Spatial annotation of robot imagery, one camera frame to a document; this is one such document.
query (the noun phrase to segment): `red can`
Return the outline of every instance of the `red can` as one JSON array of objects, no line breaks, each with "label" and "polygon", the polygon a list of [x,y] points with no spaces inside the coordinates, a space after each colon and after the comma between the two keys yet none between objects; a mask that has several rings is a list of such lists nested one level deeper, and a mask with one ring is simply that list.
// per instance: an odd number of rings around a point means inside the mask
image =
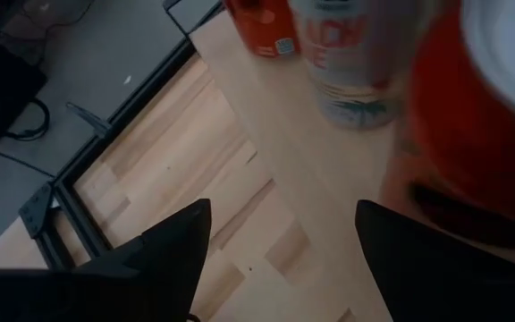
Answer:
[{"label": "red can", "polygon": [[264,57],[300,51],[286,0],[224,0],[246,47]]}]

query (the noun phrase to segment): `wooden table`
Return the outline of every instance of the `wooden table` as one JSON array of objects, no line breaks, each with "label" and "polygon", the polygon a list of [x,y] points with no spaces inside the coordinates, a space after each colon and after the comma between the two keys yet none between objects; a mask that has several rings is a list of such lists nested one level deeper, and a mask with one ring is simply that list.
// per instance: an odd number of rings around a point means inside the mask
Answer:
[{"label": "wooden table", "polygon": [[[203,66],[196,68],[200,70],[198,73],[206,76],[196,76],[186,82],[190,82],[191,86],[200,87],[198,92],[206,92],[204,95],[209,100],[218,102],[221,107],[217,107],[216,111],[219,114],[211,110],[214,104],[195,109],[187,107],[188,113],[172,112],[172,106],[176,101],[195,102],[199,99],[166,96],[160,101],[162,103],[156,103],[161,107],[156,107],[141,117],[141,120],[137,120],[141,122],[137,130],[127,131],[117,140],[119,142],[115,146],[122,145],[125,149],[110,148],[107,155],[101,157],[94,165],[94,174],[81,178],[83,182],[80,182],[78,187],[87,192],[83,198],[96,210],[97,221],[106,230],[107,237],[114,241],[114,245],[120,244],[174,210],[185,206],[191,199],[197,196],[209,197],[216,201],[213,241],[221,239],[223,243],[231,240],[237,242],[230,242],[229,246],[222,244],[218,249],[210,251],[211,254],[217,255],[209,259],[207,267],[211,267],[212,272],[220,271],[215,270],[215,267],[222,267],[228,272],[233,271],[235,278],[232,278],[232,274],[210,273],[210,277],[202,276],[199,289],[203,291],[202,296],[207,299],[204,303],[209,303],[202,305],[202,310],[209,312],[208,317],[216,316],[216,321],[227,320],[228,314],[235,311],[234,307],[237,305],[237,309],[242,307],[241,309],[246,310],[246,317],[261,317],[262,320],[324,320],[320,318],[325,317],[323,312],[337,302],[341,305],[340,301],[344,299],[343,307],[350,308],[349,313],[345,312],[342,316],[339,313],[333,320],[391,320],[360,248],[354,217],[359,199],[381,199],[386,206],[431,225],[403,198],[402,180],[399,178],[405,174],[403,171],[406,168],[403,167],[404,159],[397,157],[398,150],[394,145],[398,124],[391,123],[372,131],[348,131],[333,126],[317,108],[313,89],[300,59],[294,57],[269,60],[251,55],[242,45],[226,13],[221,13],[197,30],[192,39],[209,67],[213,77],[211,86],[216,86],[224,94],[208,89],[206,85],[201,87],[197,79],[207,77],[204,72],[206,67]],[[180,83],[178,81],[173,86],[179,86]],[[181,95],[188,96],[184,94],[187,92],[182,90]],[[236,130],[237,127],[225,110],[225,100],[238,116],[251,142],[246,142],[245,134]],[[228,139],[231,143],[222,147],[222,143],[217,143],[218,140],[213,143],[212,137],[205,135],[200,137],[205,139],[197,145],[195,153],[186,153],[184,147],[172,148],[173,138],[163,137],[168,135],[164,130],[164,120],[167,120],[167,117],[175,117],[176,123],[182,122],[184,127],[195,128],[196,126],[188,125],[188,120],[198,113],[200,115],[193,121],[194,125],[207,125],[199,133],[211,131],[214,133],[213,136],[220,135],[224,139],[233,135],[234,139]],[[213,127],[208,124],[219,123],[223,119],[228,123],[219,125],[217,130],[211,130]],[[194,134],[188,134],[186,140],[196,142],[196,138],[198,137]],[[143,148],[140,144],[144,144],[145,140],[157,141],[160,146],[154,149]],[[235,152],[228,152],[233,156],[229,156],[233,161],[224,161],[229,158],[224,159],[221,154],[213,155],[213,160],[207,160],[202,151],[210,150],[207,149],[208,144],[218,144],[218,147],[226,150],[230,150],[227,147],[233,144],[236,148],[232,151]],[[208,165],[209,168],[214,167],[214,162],[219,160],[222,170],[215,170],[214,179],[206,178],[204,185],[200,186],[198,176],[186,171],[188,169],[182,170],[181,175],[171,170],[170,165],[180,168],[181,163],[163,153],[167,151],[188,156],[193,154],[197,162]],[[144,167],[161,164],[168,165],[167,169],[157,167],[157,173],[141,174]],[[173,181],[174,186],[166,186],[165,181],[157,180],[163,177],[165,180]],[[274,185],[269,183],[271,177],[274,179]],[[164,195],[171,194],[170,206],[163,206],[166,205],[166,201],[163,204],[161,201],[152,200],[151,195],[145,195],[150,188],[155,188],[155,191],[161,190]],[[261,196],[259,200],[269,201],[259,204],[260,201],[255,201],[254,196]],[[387,196],[393,196],[395,199],[390,205],[387,204],[390,200]],[[248,209],[256,208],[263,216],[274,216],[255,220],[263,224],[255,225],[253,233],[246,236],[234,235],[234,232],[231,232],[232,227],[244,230],[244,227],[240,228],[243,221],[251,221],[253,216],[247,214]],[[239,213],[243,214],[241,221],[236,215]],[[290,251],[288,254],[286,246],[275,247],[267,234],[281,230],[295,231],[291,228],[295,227],[291,224],[294,216],[307,234],[307,237],[297,238],[300,240],[299,245],[308,238],[306,243],[310,243],[316,256],[322,259],[325,271],[323,274],[316,273],[316,278],[324,279],[322,283],[309,281],[307,287],[290,283],[291,287],[294,286],[290,289],[290,286],[284,284],[283,279],[278,278],[280,275],[272,267],[280,267],[277,269],[278,272],[287,272],[282,266],[292,261],[294,252]],[[74,237],[69,229],[64,227],[60,230],[67,236],[73,252],[78,254],[81,247],[72,240]],[[275,238],[283,240],[284,235],[287,233],[277,232]],[[291,242],[292,246],[289,249],[300,249],[299,245],[297,248],[294,247],[297,244]],[[515,262],[515,251],[476,246]],[[232,256],[232,262],[237,263],[236,265],[223,260],[230,256],[228,254],[236,254]],[[79,262],[84,260],[84,256],[79,256]],[[21,222],[17,221],[0,238],[0,267],[42,266],[44,264],[37,254],[36,246],[29,240]],[[292,267],[292,274],[300,274],[300,269],[303,269],[300,265]],[[285,277],[286,281],[291,280],[287,275]],[[236,290],[237,285],[242,284],[244,279],[251,281],[250,286],[241,287],[243,291],[240,291],[240,288]],[[247,302],[235,301],[235,304],[230,302],[226,305],[231,310],[220,309],[216,305],[217,299],[213,292],[219,284],[226,284],[229,290],[227,294],[218,294],[220,301],[245,292],[246,299],[261,301],[261,305],[250,307]],[[302,296],[301,299],[307,298],[308,301],[291,301],[288,300],[288,296]],[[331,300],[316,308],[314,313],[319,315],[313,316],[313,313],[309,313],[310,310],[304,307],[315,306],[323,301],[324,297]]]}]

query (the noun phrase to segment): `red object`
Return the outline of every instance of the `red object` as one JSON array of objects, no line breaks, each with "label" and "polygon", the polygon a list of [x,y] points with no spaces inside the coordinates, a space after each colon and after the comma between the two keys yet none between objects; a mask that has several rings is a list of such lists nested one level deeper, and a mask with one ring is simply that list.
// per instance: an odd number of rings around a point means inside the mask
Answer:
[{"label": "red object", "polygon": [[246,47],[277,57],[300,51],[287,0],[224,0]]},{"label": "red object", "polygon": [[515,219],[515,114],[472,65],[457,5],[435,22],[418,51],[409,122],[452,193]]}]

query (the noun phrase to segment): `gray floor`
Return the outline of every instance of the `gray floor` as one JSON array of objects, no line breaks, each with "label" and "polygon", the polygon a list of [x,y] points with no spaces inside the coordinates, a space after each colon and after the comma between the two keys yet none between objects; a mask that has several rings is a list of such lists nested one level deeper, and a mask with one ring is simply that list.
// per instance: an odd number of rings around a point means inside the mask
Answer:
[{"label": "gray floor", "polygon": [[[205,13],[199,10],[199,4],[206,7],[207,1],[184,1],[187,4],[180,4],[174,11],[188,30]],[[34,20],[48,25],[57,19],[77,17],[86,3],[49,0],[46,6],[45,1],[34,0],[26,8]],[[36,34],[38,31],[27,23],[22,17],[16,18],[10,23],[14,30],[7,28],[8,33],[16,31],[15,35],[19,32],[23,37],[29,36],[25,33]],[[62,30],[49,43],[42,66],[49,81],[38,95],[51,110],[47,136],[34,142],[3,139],[0,151],[56,174],[92,134],[64,104],[72,101],[107,118],[181,39],[160,0],[96,1],[84,20]],[[13,128],[29,128],[40,120],[37,108],[28,108]],[[44,175],[0,157],[0,234],[45,180]]]}]

